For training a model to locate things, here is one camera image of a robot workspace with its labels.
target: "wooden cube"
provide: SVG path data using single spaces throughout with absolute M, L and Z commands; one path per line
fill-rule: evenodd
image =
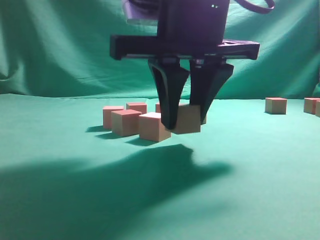
M 308 114 L 316 114 L 316 105 L 320 98 L 306 97 L 304 98 L 303 111 Z
M 188 105 L 187 103 L 179 103 L 179 106 L 182 106 L 182 105 Z M 160 103 L 157 102 L 155 104 L 155 112 L 156 113 L 161 113 L 161 109 L 160 109 Z M 206 124 L 207 123 L 207 116 L 205 116 L 203 122 L 201 124 Z
M 104 129 L 111 129 L 112 128 L 112 119 L 111 119 L 111 112 L 112 111 L 120 111 L 124 110 L 123 106 L 105 106 L 102 109 L 103 112 L 103 128 Z
M 112 111 L 112 132 L 121 137 L 139 134 L 140 115 L 140 111 L 132 109 Z
M 161 113 L 149 112 L 139 116 L 139 135 L 144 140 L 161 142 L 170 138 L 171 132 L 161 123 Z
M 320 117 L 320 100 L 316 101 L 316 104 L 315 104 L 315 115 L 317 117 Z
M 265 112 L 268 114 L 286 114 L 287 99 L 282 97 L 266 97 Z
M 199 133 L 201 131 L 200 106 L 182 104 L 179 106 L 175 134 Z
M 126 104 L 126 109 L 136 110 L 142 114 L 147 113 L 147 104 L 145 102 L 128 102 Z

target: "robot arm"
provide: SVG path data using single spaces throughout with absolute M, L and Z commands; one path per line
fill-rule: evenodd
M 257 6 L 246 0 L 233 1 L 247 10 L 259 14 L 268 14 L 275 8 L 275 2 L 273 0 L 265 0 L 268 7 Z M 122 9 L 128 24 L 157 26 L 159 8 L 160 0 L 122 0 Z
M 244 8 L 267 14 L 268 8 L 246 0 L 234 0 Z M 179 101 L 187 78 L 191 77 L 190 105 L 200 106 L 200 119 L 207 111 L 234 66 L 228 59 L 258 58 L 260 44 L 224 39 L 230 0 L 122 0 L 129 24 L 156 25 L 156 36 L 112 35 L 110 56 L 144 58 L 155 81 L 161 109 L 161 122 L 169 129 L 176 126 Z M 188 59 L 190 70 L 180 66 Z

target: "green fabric surface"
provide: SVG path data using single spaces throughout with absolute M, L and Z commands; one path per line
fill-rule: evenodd
M 225 38 L 256 41 L 261 48 L 256 61 L 230 61 L 234 74 L 217 98 L 319 95 L 319 0 L 275 2 L 267 15 L 230 5 Z M 109 57 L 111 34 L 155 32 L 127 25 L 121 0 L 0 0 L 0 93 L 156 98 L 145 60 Z M 188 80 L 182 98 L 189 95 Z
M 202 131 L 153 143 L 102 107 L 157 99 L 0 95 L 1 240 L 319 240 L 320 118 L 289 99 L 215 100 Z

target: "red-topped cube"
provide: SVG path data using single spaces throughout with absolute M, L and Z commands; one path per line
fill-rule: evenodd
M 282 97 L 266 97 L 265 112 L 268 114 L 286 114 L 287 99 Z
M 317 101 L 320 101 L 320 98 L 316 98 L 316 97 L 304 98 L 303 111 L 308 114 L 316 114 Z
M 126 109 L 112 111 L 112 132 L 121 137 L 132 136 L 139 133 L 140 111 Z

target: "cube face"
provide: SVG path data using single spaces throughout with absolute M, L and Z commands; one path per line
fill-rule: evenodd
M 308 114 L 316 114 L 316 105 L 320 98 L 306 97 L 304 99 L 303 112 Z
M 199 105 L 180 105 L 176 126 L 172 130 L 175 134 L 199 133 L 201 131 L 201 117 Z
M 111 112 L 113 111 L 120 111 L 124 110 L 125 108 L 123 106 L 105 106 L 102 109 L 103 113 L 103 128 L 104 129 L 112 129 L 112 118 L 111 118 Z
M 112 132 L 127 137 L 139 133 L 140 111 L 132 109 L 111 112 Z
M 265 112 L 269 114 L 286 114 L 287 99 L 281 97 L 267 97 L 265 99 Z
M 139 135 L 144 140 L 161 142 L 170 138 L 171 132 L 161 123 L 161 113 L 150 112 L 139 116 Z
M 128 102 L 126 104 L 126 109 L 131 109 L 131 110 L 135 110 L 135 111 L 139 111 L 142 114 L 146 114 L 147 113 L 147 104 L 145 102 Z
M 315 104 L 315 115 L 317 117 L 320 117 L 320 100 L 316 101 L 316 104 Z
M 156 113 L 161 113 L 160 103 L 159 102 L 155 104 L 155 112 Z

